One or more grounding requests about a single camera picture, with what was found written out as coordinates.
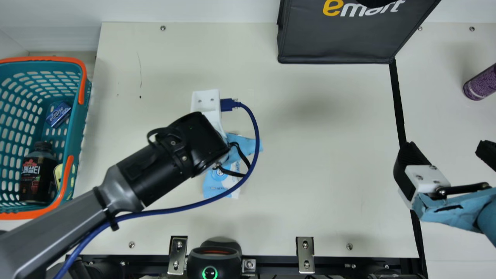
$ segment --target green light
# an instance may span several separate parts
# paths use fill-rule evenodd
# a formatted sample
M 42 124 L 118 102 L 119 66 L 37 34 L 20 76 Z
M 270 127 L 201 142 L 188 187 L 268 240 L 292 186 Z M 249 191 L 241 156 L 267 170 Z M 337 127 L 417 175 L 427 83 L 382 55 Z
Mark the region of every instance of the green light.
M 205 267 L 203 269 L 203 271 L 201 272 L 201 275 L 203 276 L 203 279 L 207 279 L 207 277 L 205 276 L 205 270 L 207 270 L 208 268 L 212 268 L 214 270 L 215 276 L 214 276 L 213 279 L 217 279 L 217 275 L 219 275 L 219 273 L 217 272 L 217 269 L 215 267 L 213 267 L 213 266 L 208 266 L 208 267 Z

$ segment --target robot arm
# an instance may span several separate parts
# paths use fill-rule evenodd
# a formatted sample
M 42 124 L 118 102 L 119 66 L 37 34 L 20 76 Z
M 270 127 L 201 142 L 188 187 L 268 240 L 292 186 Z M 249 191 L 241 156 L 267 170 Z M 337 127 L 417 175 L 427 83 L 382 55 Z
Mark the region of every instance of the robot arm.
M 148 134 L 149 145 L 109 168 L 102 185 L 0 235 L 2 278 L 44 278 L 46 268 L 121 211 L 139 212 L 202 173 L 229 147 L 200 112 Z
M 481 141 L 476 155 L 496 168 L 496 144 Z M 399 193 L 420 220 L 485 234 L 496 246 L 496 188 L 481 182 L 452 187 L 413 142 L 404 143 L 393 170 Z M 455 198 L 448 195 L 464 194 Z

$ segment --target emart logo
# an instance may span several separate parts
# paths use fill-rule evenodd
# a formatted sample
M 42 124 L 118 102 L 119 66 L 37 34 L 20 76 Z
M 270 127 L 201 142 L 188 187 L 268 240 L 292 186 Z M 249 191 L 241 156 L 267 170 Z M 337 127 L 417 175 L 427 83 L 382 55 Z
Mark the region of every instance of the emart logo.
M 354 17 L 357 11 L 360 9 L 358 16 L 374 15 L 378 13 L 385 13 L 388 11 L 388 9 L 389 12 L 397 12 L 400 5 L 403 4 L 404 2 L 406 2 L 406 0 L 398 0 L 384 7 L 367 9 L 367 7 L 360 4 L 355 4 L 355 3 L 344 4 L 343 0 L 326 0 L 322 12 L 327 16 L 340 15 L 340 16 Z

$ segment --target blue snack box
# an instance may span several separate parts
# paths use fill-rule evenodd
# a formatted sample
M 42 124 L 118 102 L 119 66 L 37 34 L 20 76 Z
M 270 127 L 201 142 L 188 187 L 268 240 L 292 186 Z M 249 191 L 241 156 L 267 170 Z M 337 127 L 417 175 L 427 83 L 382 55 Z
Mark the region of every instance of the blue snack box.
M 47 116 L 46 122 L 50 124 L 52 128 L 58 128 L 70 115 L 72 110 L 71 106 L 67 103 L 62 102 L 60 105 L 50 112 Z

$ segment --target teal plastic basket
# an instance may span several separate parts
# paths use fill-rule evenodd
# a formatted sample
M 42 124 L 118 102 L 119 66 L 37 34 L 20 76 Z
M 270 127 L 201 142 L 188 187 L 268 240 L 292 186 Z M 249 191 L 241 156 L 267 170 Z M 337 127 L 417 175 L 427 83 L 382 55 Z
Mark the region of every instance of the teal plastic basket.
M 64 57 L 0 60 L 0 219 L 32 219 L 70 201 L 74 192 L 91 83 L 82 61 Z M 61 102 L 72 105 L 57 129 L 45 121 Z M 52 143 L 63 163 L 61 190 L 47 206 L 19 201 L 21 164 L 37 141 Z

